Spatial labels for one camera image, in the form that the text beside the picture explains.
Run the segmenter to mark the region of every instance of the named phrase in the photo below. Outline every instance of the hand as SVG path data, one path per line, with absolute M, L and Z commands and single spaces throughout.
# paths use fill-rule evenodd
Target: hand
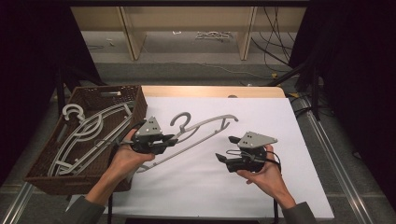
M 131 130 L 124 140 L 131 140 L 136 130 Z M 110 166 L 93 186 L 85 199 L 91 203 L 105 205 L 116 186 L 129 173 L 135 172 L 145 161 L 154 160 L 154 154 L 141 154 L 133 151 L 131 146 L 122 145 L 113 158 Z
M 274 152 L 271 145 L 266 145 L 265 148 L 267 151 Z M 274 161 L 274 154 L 267 153 L 267 159 Z M 262 191 L 273 197 L 282 209 L 296 205 L 276 164 L 266 162 L 258 173 L 251 173 L 247 170 L 239 170 L 236 173 L 247 179 L 247 184 L 255 183 Z
M 136 130 L 132 129 L 124 140 L 130 141 L 135 132 Z M 154 158 L 155 156 L 152 153 L 137 153 L 131 149 L 130 145 L 121 145 L 106 172 L 116 180 L 121 181 L 129 173 L 136 172 L 145 161 L 152 161 Z

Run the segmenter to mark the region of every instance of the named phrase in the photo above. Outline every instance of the wrist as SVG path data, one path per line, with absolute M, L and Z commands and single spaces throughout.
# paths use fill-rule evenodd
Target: wrist
M 119 172 L 113 171 L 113 169 L 107 169 L 99 179 L 99 182 L 106 185 L 107 188 L 116 187 L 121 181 L 123 176 L 120 175 Z
M 275 200 L 279 203 L 282 209 L 289 209 L 296 205 L 293 197 L 288 192 L 276 195 Z
M 85 199 L 91 203 L 105 205 L 119 183 L 120 181 L 114 175 L 105 172 L 86 195 Z

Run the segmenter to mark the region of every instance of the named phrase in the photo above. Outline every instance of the hand-mounted device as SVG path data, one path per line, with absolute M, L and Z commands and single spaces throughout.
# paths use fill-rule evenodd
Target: hand-mounted device
M 155 117 L 151 117 L 132 136 L 131 148 L 144 154 L 163 154 L 167 147 L 173 147 L 177 143 L 177 139 L 172 139 L 174 136 L 163 135 L 160 124 Z
M 238 170 L 259 172 L 266 161 L 275 163 L 280 168 L 280 162 L 267 159 L 267 153 L 269 152 L 264 147 L 265 145 L 276 143 L 276 138 L 259 133 L 246 132 L 242 138 L 230 136 L 229 140 L 231 143 L 237 144 L 239 150 L 227 150 L 227 154 L 240 156 L 241 158 L 227 159 L 217 153 L 216 157 L 220 162 L 226 164 L 230 173 Z

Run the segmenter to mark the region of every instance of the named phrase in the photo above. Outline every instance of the floor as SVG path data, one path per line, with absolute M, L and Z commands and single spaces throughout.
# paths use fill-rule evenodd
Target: floor
M 262 53 L 253 43 L 250 45 L 246 61 L 239 59 L 235 36 L 219 41 L 217 39 L 196 39 L 197 33 L 160 32 L 148 33 L 144 50 L 138 61 L 130 60 L 123 34 L 118 32 L 84 32 L 84 38 L 104 82 L 117 84 L 146 85 L 220 85 L 220 86 L 260 86 L 290 70 L 286 65 Z M 260 34 L 253 39 L 265 47 Z M 282 33 L 284 46 L 292 47 L 293 41 Z M 287 60 L 280 47 L 269 45 L 268 51 L 276 57 Z M 295 93 L 293 85 L 297 77 L 281 84 L 285 93 Z M 326 94 L 320 94 L 320 103 L 327 105 Z M 309 104 L 309 96 L 290 97 L 295 111 Z M 343 164 L 353 187 L 367 208 L 371 223 L 396 223 L 395 211 L 375 183 L 364 163 L 353 155 L 354 147 L 345 135 L 329 107 L 320 109 L 320 125 L 327 134 L 332 147 Z M 319 179 L 332 206 L 335 219 L 321 220 L 319 223 L 362 223 L 355 215 L 347 194 L 339 182 L 331 162 L 326 156 L 325 146 L 318 139 L 310 113 L 296 112 L 296 117 L 307 144 Z M 57 102 L 54 96 L 49 102 L 46 116 L 37 127 L 35 136 L 23 151 L 5 184 L 0 188 L 0 218 L 4 220 L 8 208 L 14 202 L 23 185 L 23 177 L 30 165 L 45 145 L 57 121 Z M 30 200 L 20 216 L 18 223 L 52 223 L 59 216 L 68 201 L 65 196 L 49 196 L 34 189 Z M 270 223 L 271 219 L 260 223 Z M 106 216 L 100 220 L 106 223 Z M 113 217 L 113 223 L 125 223 L 123 217 Z M 134 223 L 180 223 L 175 220 L 135 220 Z

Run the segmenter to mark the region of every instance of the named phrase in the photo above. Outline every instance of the human hand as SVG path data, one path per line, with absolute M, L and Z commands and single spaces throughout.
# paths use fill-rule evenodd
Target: human hand
M 124 140 L 131 141 L 135 132 L 136 129 L 132 129 L 126 134 Z M 121 145 L 106 172 L 115 180 L 121 181 L 129 173 L 136 172 L 145 161 L 152 161 L 154 158 L 152 153 L 137 153 L 132 150 L 130 145 Z
M 270 152 L 267 153 L 267 159 L 274 161 L 274 154 L 271 153 L 274 152 L 274 148 L 271 145 L 266 145 L 265 149 Z M 266 194 L 273 197 L 282 209 L 296 205 L 276 164 L 266 162 L 258 173 L 251 173 L 247 170 L 238 170 L 236 173 L 244 177 L 247 184 L 254 183 Z

